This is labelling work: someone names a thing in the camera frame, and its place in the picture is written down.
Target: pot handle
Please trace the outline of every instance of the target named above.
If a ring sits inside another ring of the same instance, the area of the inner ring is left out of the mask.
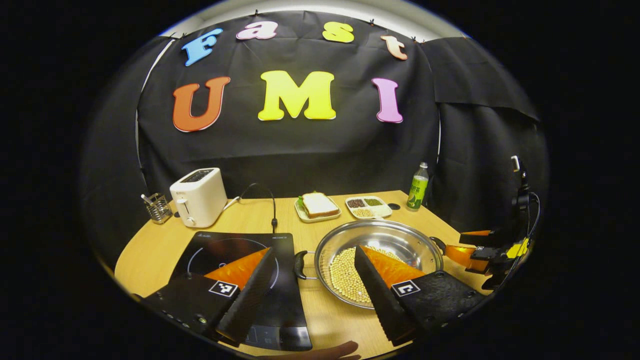
[[[305,267],[305,255],[315,254],[315,251],[306,251],[303,250],[296,254],[296,260],[293,264],[293,272],[296,274],[296,277],[299,279],[307,280],[307,279],[317,279],[317,277],[307,277],[302,273],[302,268]]]
[[[429,239],[431,239],[431,241],[435,242],[436,245],[438,245],[438,247],[442,250],[442,255],[444,255],[444,250],[447,248],[447,245],[445,245],[445,243],[438,239],[435,236],[429,236]]]

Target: hand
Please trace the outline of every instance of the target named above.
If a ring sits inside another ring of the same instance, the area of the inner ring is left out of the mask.
[[[320,350],[311,350],[290,355],[259,356],[258,358],[265,360],[359,360],[360,355],[346,356],[356,350],[358,350],[358,343],[355,341],[347,341],[344,344]]]

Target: black induction cooker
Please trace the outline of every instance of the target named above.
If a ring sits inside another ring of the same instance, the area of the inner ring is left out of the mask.
[[[200,275],[267,247],[275,251],[276,267],[269,290],[243,342],[246,345],[285,351],[312,348],[302,309],[298,281],[293,273],[293,236],[283,234],[234,234],[197,232],[173,269],[171,279],[185,272]]]

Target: foam letter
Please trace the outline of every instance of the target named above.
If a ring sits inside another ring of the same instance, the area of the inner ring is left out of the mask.
[[[378,120],[382,122],[402,122],[402,115],[398,113],[396,102],[396,88],[398,84],[389,79],[375,78],[371,81],[378,87],[380,95],[380,112],[377,114]]]
[[[186,66],[191,65],[192,63],[204,58],[205,56],[211,54],[212,49],[205,48],[205,45],[209,47],[216,44],[216,35],[219,35],[222,32],[222,29],[214,29],[210,32],[202,35],[201,37],[195,39],[194,41],[188,42],[185,46],[182,47],[182,50],[187,51],[187,56],[189,59],[186,63]]]
[[[272,38],[276,36],[276,28],[278,27],[277,22],[273,21],[260,21],[254,22],[253,24],[249,24],[244,28],[246,30],[240,31],[236,38],[238,40],[249,40],[252,38],[259,38],[261,40]]]
[[[199,117],[191,115],[191,102],[193,93],[200,88],[198,84],[181,86],[173,92],[175,104],[173,105],[173,125],[176,129],[188,133],[190,131],[203,130],[211,126],[220,116],[222,108],[222,91],[229,84],[231,78],[222,76],[207,81],[204,85],[209,88],[209,103],[207,111]]]
[[[324,25],[326,31],[322,32],[322,36],[330,41],[352,42],[355,38],[351,33],[353,28],[349,24],[330,21]]]
[[[403,43],[398,41],[395,37],[392,37],[392,36],[389,36],[389,35],[383,35],[380,38],[387,42],[387,49],[389,50],[391,55],[395,56],[396,58],[399,58],[400,60],[406,60],[407,59],[406,54],[403,54],[400,51],[400,48],[404,47]]]
[[[280,99],[292,118],[297,118],[307,99],[309,106],[305,110],[307,119],[335,119],[331,108],[331,82],[333,74],[313,71],[298,87],[289,73],[282,70],[267,71],[260,76],[267,82],[264,97],[264,109],[258,113],[260,120],[280,120],[284,111],[280,109]]]

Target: white toaster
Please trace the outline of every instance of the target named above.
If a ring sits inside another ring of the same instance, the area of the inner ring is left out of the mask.
[[[169,187],[171,196],[188,227],[209,227],[227,203],[219,168],[194,170]]]

